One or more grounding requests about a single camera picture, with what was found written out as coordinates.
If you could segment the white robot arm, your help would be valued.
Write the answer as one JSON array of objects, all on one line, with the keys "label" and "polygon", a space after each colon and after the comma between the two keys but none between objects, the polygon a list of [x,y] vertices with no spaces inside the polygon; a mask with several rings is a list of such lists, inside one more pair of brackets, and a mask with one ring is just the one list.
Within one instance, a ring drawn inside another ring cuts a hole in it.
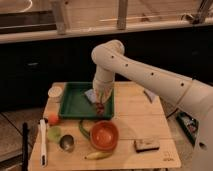
[{"label": "white robot arm", "polygon": [[119,40],[93,48],[91,58],[96,64],[93,89],[97,101],[105,103],[109,99],[115,74],[159,95],[199,123],[191,171],[213,171],[213,86],[132,60],[124,55],[124,51]]}]

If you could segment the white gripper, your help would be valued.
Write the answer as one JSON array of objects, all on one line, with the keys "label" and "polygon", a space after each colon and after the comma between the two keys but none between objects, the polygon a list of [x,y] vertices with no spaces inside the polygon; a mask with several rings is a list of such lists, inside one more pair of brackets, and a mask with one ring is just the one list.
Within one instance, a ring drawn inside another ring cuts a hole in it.
[{"label": "white gripper", "polygon": [[112,92],[113,88],[114,88],[113,82],[103,82],[103,81],[94,79],[93,80],[93,89],[94,89],[96,102],[97,103],[101,102],[101,93],[103,93],[102,103],[106,103],[107,100],[111,96],[111,92]]}]

